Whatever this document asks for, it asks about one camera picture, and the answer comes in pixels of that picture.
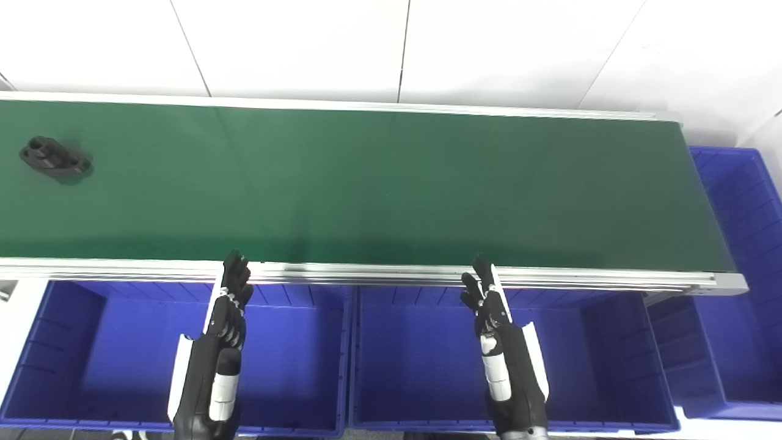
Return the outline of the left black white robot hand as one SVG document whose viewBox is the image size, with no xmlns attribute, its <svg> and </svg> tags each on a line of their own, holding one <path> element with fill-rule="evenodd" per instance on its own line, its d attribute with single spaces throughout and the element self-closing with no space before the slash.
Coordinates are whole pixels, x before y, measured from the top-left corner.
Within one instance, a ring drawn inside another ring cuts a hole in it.
<svg viewBox="0 0 782 440">
<path fill-rule="evenodd" d="M 179 338 L 167 406 L 176 439 L 236 437 L 250 275 L 242 253 L 230 252 L 213 284 L 203 331 Z"/>
</svg>

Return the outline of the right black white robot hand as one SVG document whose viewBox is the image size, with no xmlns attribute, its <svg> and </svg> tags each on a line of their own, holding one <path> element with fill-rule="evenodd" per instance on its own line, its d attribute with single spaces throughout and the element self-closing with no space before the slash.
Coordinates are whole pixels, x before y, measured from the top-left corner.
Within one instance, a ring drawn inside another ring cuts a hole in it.
<svg viewBox="0 0 782 440">
<path fill-rule="evenodd" d="M 496 434 L 501 439 L 548 439 L 549 385 L 535 326 L 514 322 L 497 268 L 486 256 L 478 254 L 472 267 L 475 275 L 461 275 L 460 298 L 474 315 Z"/>
</svg>

